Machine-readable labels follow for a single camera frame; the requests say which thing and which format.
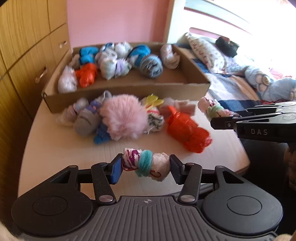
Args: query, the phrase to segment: table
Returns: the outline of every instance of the table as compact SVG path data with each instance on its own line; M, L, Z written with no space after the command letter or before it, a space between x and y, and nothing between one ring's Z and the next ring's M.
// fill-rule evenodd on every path
M53 174L69 165L79 169L90 168L98 162L111 162L125 147L149 149L153 153L175 154L181 161L200 164L205 169L223 165L237 173L244 172L250 162L246 152L233 130L213 130L209 121L197 108L193 119L207 129L213 143L203 153L191 153L179 142L170 137L165 130L142 135L138 140L121 139L101 145L93 143L93 136L80 137L71 127L59 126L42 101L34 119L23 157L18 195L22 195ZM179 192L171 174L157 182L149 177L138 177L135 172L123 171L118 184L111 186L116 198L121 195L156 196ZM94 199L92 184L82 184L81 191Z

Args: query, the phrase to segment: cardboard box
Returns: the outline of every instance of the cardboard box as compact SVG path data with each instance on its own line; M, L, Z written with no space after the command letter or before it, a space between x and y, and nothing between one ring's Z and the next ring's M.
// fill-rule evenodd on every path
M151 52L160 55L160 48L163 43L149 42L144 43L149 46ZM164 67L163 73L155 79L143 76L139 70L132 69L126 76L105 80L98 73L94 84L87 88L78 88L71 93L58 93L57 82L65 66L71 61L72 56L79 52L81 47L68 51L58 64L51 79L42 92L48 108L52 113L63 111L66 107L76 102L79 98L84 97L89 101L97 98L104 90L109 90L113 95L133 94L143 98L150 94L158 95L160 98L171 97L173 99L199 100L203 97L210 83L206 76L199 68L181 51L173 45L173 51L181 56L180 65L175 70Z

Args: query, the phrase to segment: wooden cabinet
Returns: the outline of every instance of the wooden cabinet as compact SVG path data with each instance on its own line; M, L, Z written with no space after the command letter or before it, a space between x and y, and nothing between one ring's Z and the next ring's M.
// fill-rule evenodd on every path
M0 49L7 69L50 33L46 0L8 0L0 7Z
M32 119L7 74L0 80L0 113L0 216L9 220Z
M9 71L12 82L32 118L42 100L41 92L56 66L47 36L27 52Z
M67 22L66 0L48 0L48 17L50 31L53 31Z
M68 25L64 24L50 34L54 59L58 64L65 53L70 49Z
M5 72L6 72L6 68L5 68L3 59L2 59L1 54L0 54L0 79L5 74Z

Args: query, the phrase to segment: red plastic bundle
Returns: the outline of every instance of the red plastic bundle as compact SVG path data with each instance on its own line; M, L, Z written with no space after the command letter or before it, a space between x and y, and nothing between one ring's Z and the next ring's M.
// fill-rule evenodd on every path
M204 148L212 143L207 130L198 127L189 115L168 106L172 115L167 120L168 133L177 141L183 143L184 147L191 152L202 153Z
M88 63L84 65L80 70L75 71L76 77L79 79L80 86L85 88L94 83L94 79L97 75L96 65Z

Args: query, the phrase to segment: metal handle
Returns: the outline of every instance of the metal handle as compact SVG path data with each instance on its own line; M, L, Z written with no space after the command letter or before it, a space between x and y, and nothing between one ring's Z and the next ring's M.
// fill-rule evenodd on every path
M59 48L61 49L61 48L63 48L63 46L64 45L66 45L67 44L67 41L65 40L64 42L61 42L60 44L59 44Z
M43 68L41 75L39 77L36 77L35 84L38 84L40 82L41 78L46 75L46 73L47 73L47 67L45 66Z

